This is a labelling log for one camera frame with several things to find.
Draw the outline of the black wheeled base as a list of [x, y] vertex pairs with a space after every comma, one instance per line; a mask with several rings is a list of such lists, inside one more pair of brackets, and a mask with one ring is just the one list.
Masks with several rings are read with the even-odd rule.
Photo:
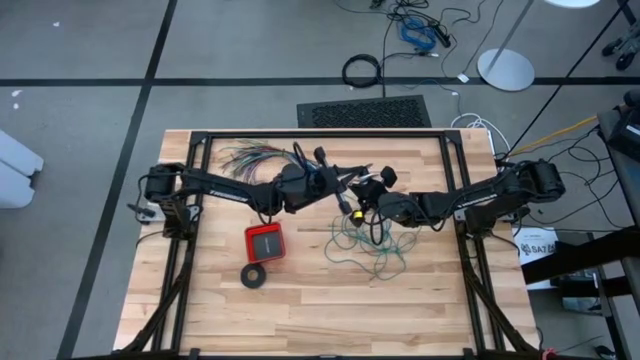
[[623, 38], [620, 37], [608, 43], [602, 50], [601, 55], [609, 57], [618, 54], [615, 67], [618, 71], [626, 70], [634, 61], [635, 56], [640, 52], [640, 36]]

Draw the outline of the black equipment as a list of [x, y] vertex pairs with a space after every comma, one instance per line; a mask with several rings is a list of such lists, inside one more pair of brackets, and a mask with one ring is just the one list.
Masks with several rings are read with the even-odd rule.
[[627, 91], [621, 105], [598, 113], [597, 120], [605, 144], [640, 163], [640, 88]]

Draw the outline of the white foam block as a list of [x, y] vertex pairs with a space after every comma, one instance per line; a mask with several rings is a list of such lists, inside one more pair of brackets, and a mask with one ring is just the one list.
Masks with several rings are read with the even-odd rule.
[[0, 209], [19, 209], [34, 197], [32, 177], [43, 170], [44, 160], [0, 130]]

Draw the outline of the white paper sign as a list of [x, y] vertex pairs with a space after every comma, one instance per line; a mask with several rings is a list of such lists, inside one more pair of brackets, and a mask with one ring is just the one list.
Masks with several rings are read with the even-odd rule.
[[524, 266], [555, 253], [558, 237], [553, 228], [522, 227], [513, 230], [519, 248], [519, 262]]

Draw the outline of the black beam structure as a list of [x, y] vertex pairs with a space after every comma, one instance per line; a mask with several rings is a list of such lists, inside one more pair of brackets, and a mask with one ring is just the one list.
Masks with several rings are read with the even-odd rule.
[[611, 299], [630, 295], [640, 315], [640, 228], [631, 226], [598, 239], [586, 232], [581, 245], [557, 245], [556, 252], [524, 264], [521, 269], [527, 285], [558, 278], [584, 269], [597, 269], [597, 287], [603, 315], [617, 360], [629, 360], [628, 345], [622, 337]]

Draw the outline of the black tape roll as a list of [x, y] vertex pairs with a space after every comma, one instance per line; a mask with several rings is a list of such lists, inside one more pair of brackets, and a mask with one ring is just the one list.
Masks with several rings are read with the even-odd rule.
[[247, 264], [240, 273], [240, 281], [249, 289], [258, 289], [266, 282], [267, 273], [261, 264]]

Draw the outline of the black thin pole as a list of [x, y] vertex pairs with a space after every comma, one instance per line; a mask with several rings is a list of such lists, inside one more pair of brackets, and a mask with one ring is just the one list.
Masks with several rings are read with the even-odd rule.
[[568, 79], [571, 77], [571, 75], [575, 72], [575, 70], [577, 69], [577, 67], [581, 64], [581, 62], [584, 60], [584, 58], [589, 54], [589, 52], [593, 49], [593, 47], [597, 44], [597, 42], [600, 40], [600, 38], [604, 35], [604, 33], [609, 29], [609, 27], [612, 25], [612, 23], [616, 20], [616, 18], [619, 16], [620, 13], [623, 12], [624, 8], [627, 7], [627, 4], [630, 0], [620, 0], [621, 2], [618, 4], [618, 8], [617, 10], [614, 12], [614, 14], [610, 17], [610, 19], [605, 23], [604, 27], [598, 32], [598, 34], [595, 36], [595, 38], [591, 41], [591, 43], [589, 44], [589, 46], [584, 50], [584, 52], [582, 53], [582, 55], [579, 57], [579, 59], [573, 64], [573, 66], [569, 69], [569, 71], [567, 72], [567, 74], [562, 78], [561, 81], [559, 81], [556, 87], [556, 89], [554, 90], [554, 92], [551, 94], [551, 96], [548, 98], [548, 100], [544, 103], [544, 105], [541, 107], [541, 109], [538, 111], [538, 113], [534, 116], [534, 118], [529, 122], [529, 124], [526, 126], [526, 128], [524, 129], [524, 131], [519, 135], [519, 137], [517, 138], [517, 140], [515, 141], [515, 144], [513, 145], [514, 147], [507, 151], [501, 158], [497, 158], [497, 160], [500, 161], [506, 161], [506, 159], [510, 156], [510, 155], [515, 155], [515, 147], [523, 140], [523, 138], [525, 137], [525, 135], [529, 132], [529, 130], [534, 126], [534, 124], [539, 120], [539, 118], [541, 117], [541, 115], [543, 114], [543, 112], [546, 110], [546, 108], [551, 104], [551, 102], [554, 100], [554, 98], [556, 97], [556, 95], [559, 93], [559, 91], [562, 89], [562, 87], [564, 85], [567, 84]]

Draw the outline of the grey round-base stand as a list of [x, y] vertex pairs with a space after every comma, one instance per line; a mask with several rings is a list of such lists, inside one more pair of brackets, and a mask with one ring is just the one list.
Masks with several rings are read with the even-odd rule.
[[493, 88], [506, 92], [519, 92], [533, 84], [535, 70], [530, 60], [508, 48], [533, 3], [534, 0], [527, 0], [501, 45], [483, 52], [477, 60], [478, 74]]

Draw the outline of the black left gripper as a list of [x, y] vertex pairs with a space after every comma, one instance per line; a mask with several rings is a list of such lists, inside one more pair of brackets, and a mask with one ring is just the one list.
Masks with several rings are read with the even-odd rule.
[[[373, 173], [369, 173], [372, 163], [353, 167], [340, 167], [330, 164], [326, 157], [323, 147], [317, 147], [313, 155], [319, 165], [319, 170], [324, 176], [329, 191], [337, 198], [343, 198], [343, 192], [346, 188], [354, 185], [366, 184], [374, 177]], [[344, 176], [344, 185], [340, 180], [340, 176]]]

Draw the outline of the yellow floor strip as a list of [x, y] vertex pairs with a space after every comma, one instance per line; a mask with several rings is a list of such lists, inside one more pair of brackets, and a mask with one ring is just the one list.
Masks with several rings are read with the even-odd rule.
[[581, 128], [581, 127], [584, 127], [584, 126], [586, 126], [586, 125], [588, 125], [590, 123], [593, 123], [594, 121], [596, 121], [596, 119], [597, 119], [597, 116], [595, 116], [595, 115], [591, 116], [591, 117], [588, 117], [588, 118], [586, 118], [584, 120], [581, 120], [581, 121], [579, 121], [579, 122], [577, 122], [577, 123], [575, 123], [575, 124], [573, 124], [573, 125], [571, 125], [569, 127], [566, 127], [564, 129], [561, 129], [561, 130], [558, 130], [556, 132], [553, 132], [553, 133], [551, 133], [549, 135], [546, 135], [546, 136], [544, 136], [542, 138], [539, 138], [539, 139], [535, 140], [534, 142], [532, 142], [530, 144], [527, 144], [527, 145], [524, 145], [522, 147], [516, 148], [515, 150], [513, 150], [510, 153], [510, 155], [516, 156], [516, 155], [519, 155], [521, 153], [524, 153], [527, 150], [536, 148], [536, 147], [538, 147], [538, 146], [540, 146], [542, 144], [545, 144], [545, 143], [549, 142], [552, 139], [555, 139], [555, 138], [560, 137], [562, 135], [571, 133], [571, 132], [573, 132], [573, 131]]

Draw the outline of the red and black box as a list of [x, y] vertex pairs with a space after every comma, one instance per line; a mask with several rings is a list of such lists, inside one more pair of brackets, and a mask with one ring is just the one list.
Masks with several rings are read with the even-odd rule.
[[282, 228], [278, 222], [249, 227], [244, 236], [250, 264], [272, 261], [286, 255]]

